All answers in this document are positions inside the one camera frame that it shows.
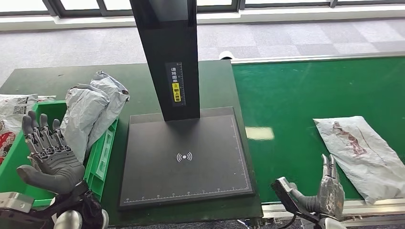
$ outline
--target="black scan pad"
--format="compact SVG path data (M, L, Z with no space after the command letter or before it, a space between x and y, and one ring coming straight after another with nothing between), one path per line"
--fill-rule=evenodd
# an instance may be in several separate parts
M120 209L253 194L232 107L130 117Z

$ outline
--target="black cable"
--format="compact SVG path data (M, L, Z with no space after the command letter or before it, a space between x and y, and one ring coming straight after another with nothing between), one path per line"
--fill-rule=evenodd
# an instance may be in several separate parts
M289 226L291 226L291 224L293 224L294 223L294 221L295 221L295 218L297 217L297 215L294 215L293 217L292 217L292 219L291 219L291 221L290 222L288 222L288 224L286 224L286 225L284 225L284 226L282 226L282 227L279 227L279 228L277 228L277 229L284 229L284 228L288 228Z
M47 222L48 222L48 221L45 221L45 222L42 224L42 226L41 226L40 229L45 229L45 225L46 225Z

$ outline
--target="gray mailer bag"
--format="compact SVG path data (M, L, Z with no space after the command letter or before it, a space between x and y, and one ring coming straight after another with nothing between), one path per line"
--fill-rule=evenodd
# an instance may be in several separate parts
M121 113L125 102L129 101L129 92L124 85L102 71L96 72L90 85L105 92L110 98L110 103L94 123L87 148L90 148L106 132Z
M367 203L405 197L405 166L361 116L314 119L329 152Z
M86 84L79 84L66 94L67 110L61 122L61 131L82 163L93 124L109 102L106 93Z

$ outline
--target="gray robotic hand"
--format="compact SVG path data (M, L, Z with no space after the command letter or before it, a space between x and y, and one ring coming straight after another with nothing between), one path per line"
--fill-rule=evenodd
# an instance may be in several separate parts
M22 131L30 149L31 165L22 165L17 173L28 185L56 194L66 194L83 180L85 167L66 144L60 130L60 121L53 121L53 131L48 126L48 117L41 114L40 124L34 111L22 119Z
M344 191L339 182L336 171L336 162L333 155L328 158L322 154L323 174L319 191L316 196L307 197L298 191L297 185L292 185L291 195L297 202L305 207L308 212L316 212L336 219L341 219L343 212Z

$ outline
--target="green bin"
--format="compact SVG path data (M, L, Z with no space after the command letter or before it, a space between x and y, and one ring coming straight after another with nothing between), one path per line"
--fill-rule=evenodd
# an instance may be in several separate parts
M49 101L37 103L33 110L37 114L48 115L48 125L52 126L54 119L62 120L66 112L65 101ZM84 179L98 200L101 200L106 179L108 161L118 120L93 144L90 156L85 164ZM27 144L22 131L16 136L14 143L0 165L0 192L19 192L35 199L33 207L44 207L51 203L55 194L46 190L25 184L16 172L20 165L29 165L30 161Z

